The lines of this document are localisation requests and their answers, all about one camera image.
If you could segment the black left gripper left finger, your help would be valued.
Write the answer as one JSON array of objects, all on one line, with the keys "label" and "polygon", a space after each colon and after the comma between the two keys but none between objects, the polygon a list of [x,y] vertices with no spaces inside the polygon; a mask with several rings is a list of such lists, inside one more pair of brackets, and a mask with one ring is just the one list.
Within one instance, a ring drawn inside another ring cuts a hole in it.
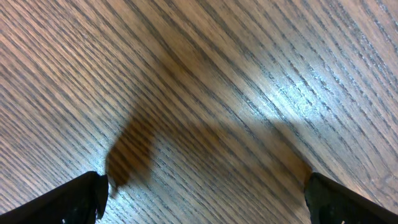
[{"label": "black left gripper left finger", "polygon": [[108,200],[108,176],[89,171],[1,215],[1,223],[95,223]]}]

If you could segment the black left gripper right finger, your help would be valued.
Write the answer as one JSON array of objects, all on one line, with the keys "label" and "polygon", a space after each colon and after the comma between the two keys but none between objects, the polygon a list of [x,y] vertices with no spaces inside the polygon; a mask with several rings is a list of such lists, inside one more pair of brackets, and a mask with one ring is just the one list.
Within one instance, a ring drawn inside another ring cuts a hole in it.
[{"label": "black left gripper right finger", "polygon": [[318,172],[311,174],[304,195],[312,223],[397,223],[395,213]]}]

